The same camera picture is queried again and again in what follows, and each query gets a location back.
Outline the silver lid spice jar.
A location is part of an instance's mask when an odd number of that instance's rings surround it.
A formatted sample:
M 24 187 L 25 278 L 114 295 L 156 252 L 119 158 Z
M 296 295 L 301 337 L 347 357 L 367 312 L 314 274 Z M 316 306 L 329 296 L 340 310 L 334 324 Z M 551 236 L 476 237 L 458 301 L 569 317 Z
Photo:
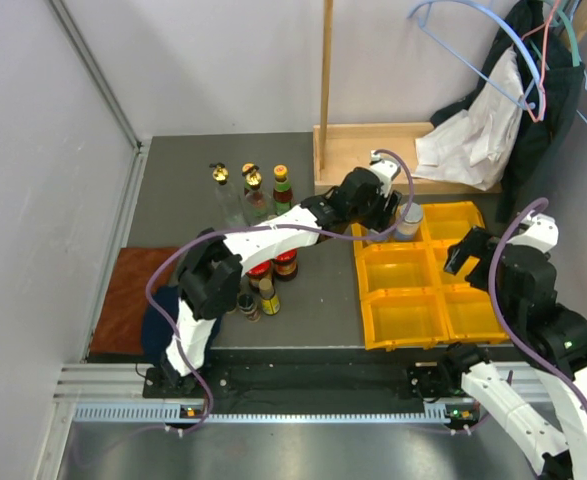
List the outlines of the silver lid spice jar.
M 375 229 L 370 229 L 367 231 L 367 237 L 367 242 L 369 244 L 378 244 L 387 242 L 392 237 L 392 234 L 385 231 L 378 232 Z
M 398 223 L 393 232 L 393 238 L 401 242 L 413 241 L 419 231 L 423 217 L 424 212 L 420 204 L 402 205 L 397 215 L 401 222 Z

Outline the yellow label brown cap bottle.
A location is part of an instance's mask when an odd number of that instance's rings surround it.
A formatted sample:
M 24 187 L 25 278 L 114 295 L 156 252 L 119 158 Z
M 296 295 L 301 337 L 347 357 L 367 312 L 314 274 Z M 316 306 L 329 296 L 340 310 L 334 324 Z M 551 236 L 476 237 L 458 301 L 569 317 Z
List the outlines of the yellow label brown cap bottle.
M 258 288 L 263 312 L 266 315 L 276 315 L 280 311 L 280 301 L 273 282 L 263 278 L 259 281 Z

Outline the black cap spice jar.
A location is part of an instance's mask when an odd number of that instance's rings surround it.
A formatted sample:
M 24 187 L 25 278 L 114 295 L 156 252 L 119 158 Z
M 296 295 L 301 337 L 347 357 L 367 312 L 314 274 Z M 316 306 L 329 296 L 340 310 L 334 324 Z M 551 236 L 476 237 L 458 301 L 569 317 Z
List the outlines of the black cap spice jar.
M 256 322 L 260 319 L 260 310 L 255 298 L 248 293 L 238 296 L 237 305 L 240 312 L 250 322 Z

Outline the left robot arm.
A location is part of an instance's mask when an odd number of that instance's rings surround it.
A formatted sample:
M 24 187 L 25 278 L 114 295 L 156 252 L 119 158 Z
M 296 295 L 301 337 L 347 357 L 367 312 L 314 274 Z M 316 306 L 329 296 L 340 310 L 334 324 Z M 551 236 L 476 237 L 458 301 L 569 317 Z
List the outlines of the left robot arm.
M 327 239 L 354 240 L 347 231 L 355 224 L 370 239 L 391 232 L 401 201 L 394 181 L 409 172 L 396 153 L 374 150 L 368 166 L 354 168 L 340 185 L 286 213 L 252 227 L 204 230 L 187 244 L 177 272 L 173 335 L 160 358 L 167 387 L 182 397 L 197 390 L 214 324 L 236 305 L 249 270 Z

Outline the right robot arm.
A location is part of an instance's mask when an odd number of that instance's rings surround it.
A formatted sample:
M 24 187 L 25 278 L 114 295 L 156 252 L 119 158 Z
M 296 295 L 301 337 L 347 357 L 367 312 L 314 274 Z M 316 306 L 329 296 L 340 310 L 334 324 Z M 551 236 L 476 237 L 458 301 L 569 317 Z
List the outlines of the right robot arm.
M 587 320 L 557 300 L 550 251 L 559 231 L 553 218 L 529 214 L 518 234 L 498 238 L 474 226 L 450 246 L 444 270 L 488 293 L 496 317 L 549 395 L 549 424 L 474 344 L 449 347 L 438 363 L 449 394 L 480 403 L 524 454 L 540 479 L 587 479 Z

